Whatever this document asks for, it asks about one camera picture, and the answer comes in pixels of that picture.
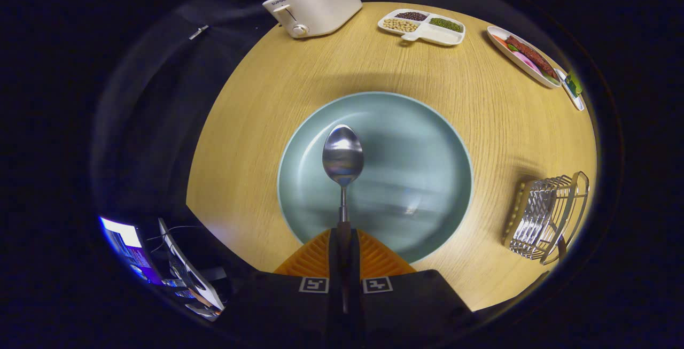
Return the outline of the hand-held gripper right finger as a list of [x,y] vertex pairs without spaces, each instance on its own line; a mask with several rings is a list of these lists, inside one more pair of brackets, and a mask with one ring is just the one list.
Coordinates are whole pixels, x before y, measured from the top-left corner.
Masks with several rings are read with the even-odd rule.
[[356,243],[362,345],[447,346],[476,327],[476,315],[439,271],[415,270],[363,230]]

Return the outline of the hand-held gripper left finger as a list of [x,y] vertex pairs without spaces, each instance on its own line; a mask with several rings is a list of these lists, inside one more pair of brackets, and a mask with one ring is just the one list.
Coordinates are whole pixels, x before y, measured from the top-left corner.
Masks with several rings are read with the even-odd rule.
[[325,346],[333,284],[330,251],[335,230],[327,230],[286,260],[304,269],[326,269],[304,276],[254,272],[230,301],[230,336],[244,346]]

